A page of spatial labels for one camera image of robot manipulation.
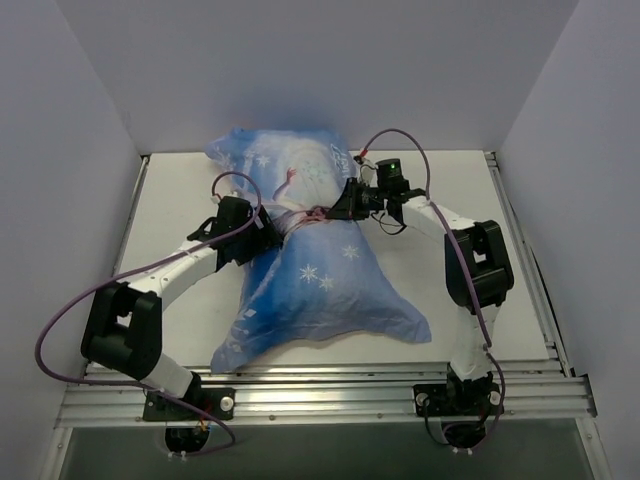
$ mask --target metal bracket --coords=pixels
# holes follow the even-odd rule
[[[414,385],[413,398],[416,415],[419,417],[480,417],[487,410],[491,416],[498,413],[498,406],[493,405],[489,399],[461,411],[458,405],[449,400],[446,384]]]
[[[233,419],[236,391],[233,388],[207,388],[202,391],[204,410],[219,420]],[[142,420],[145,422],[184,422],[199,420],[191,410],[180,407],[157,393],[147,393]]]
[[[496,156],[496,152],[483,152],[484,159],[487,161],[487,165],[489,167],[498,168],[498,158]]]

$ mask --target black mounting bracket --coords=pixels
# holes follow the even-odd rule
[[[198,407],[219,420],[232,420],[235,395],[236,391],[233,388],[203,388],[200,391]],[[148,392],[142,419],[145,422],[184,422],[200,420],[200,417],[155,392]]]
[[[457,448],[473,448],[485,437],[486,419],[495,416],[501,408],[504,410],[496,405],[498,392],[498,386],[493,383],[491,373],[478,380],[463,382],[450,371],[446,384],[413,386],[416,415],[424,418],[427,433],[434,441]],[[459,422],[442,422],[445,440],[445,443],[442,443],[431,433],[429,417],[475,417],[478,421],[470,422],[465,419]]]

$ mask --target white table surface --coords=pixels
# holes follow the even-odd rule
[[[515,286],[496,321],[494,354],[500,360],[547,359],[542,332],[482,152],[428,154],[436,202],[463,216],[493,219],[503,226]],[[370,152],[368,157],[374,161],[398,157],[412,188],[424,185],[426,174],[418,152]],[[217,207],[209,192],[218,173],[203,153],[152,155],[121,270],[166,256],[202,221],[215,215]],[[427,317],[432,342],[410,345],[383,335],[352,333],[319,343],[291,342],[252,365],[446,362],[451,358],[456,306],[446,291],[442,250],[411,229],[389,237],[373,220],[361,225],[391,283]],[[164,352],[185,366],[208,365],[236,316],[243,275],[241,267],[228,264],[170,305],[164,313]]]

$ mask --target screw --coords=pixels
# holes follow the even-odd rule
[[[491,394],[489,395],[489,403],[491,403],[491,405],[499,405],[500,394],[498,392],[491,392]]]
[[[233,401],[233,398],[222,397],[222,399],[220,400],[220,410],[222,410],[223,412],[230,412],[234,404],[235,402]]]
[[[429,405],[429,395],[424,392],[416,395],[416,405],[421,407],[426,407],[427,405]]]

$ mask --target black cable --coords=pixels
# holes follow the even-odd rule
[[[371,165],[368,165],[366,163],[363,163],[362,165],[360,165],[360,177],[362,177],[362,169],[365,167],[368,168],[369,170],[373,170],[374,172],[377,170],[377,168],[372,167]]]
[[[380,218],[376,217],[374,214],[371,214],[371,218],[373,218],[376,222],[378,222],[378,225],[380,225],[380,229],[381,229],[384,233],[386,233],[387,235],[389,235],[389,236],[400,235],[400,234],[401,234],[402,232],[404,232],[404,231],[405,231],[405,229],[407,228],[407,226],[406,226],[406,225],[402,225],[402,224],[399,224],[399,225],[393,225],[393,224],[391,224],[391,223],[385,223],[385,222],[383,222],[383,221],[382,221],[382,218],[383,218],[384,216],[385,216],[385,213],[383,213],[383,214],[380,216]],[[389,232],[388,230],[386,230],[386,229],[384,228],[384,226],[383,226],[383,225],[386,225],[387,227],[400,227],[400,229],[399,229],[399,230],[396,230],[395,232]]]
[[[440,445],[442,447],[450,447],[452,446],[448,441],[447,442],[443,442],[442,440],[438,440],[434,435],[433,432],[431,431],[431,428],[429,427],[429,416],[427,415],[427,409],[424,409],[424,427],[427,429],[427,434],[429,435],[429,437],[431,437],[431,440],[433,440],[433,443]]]

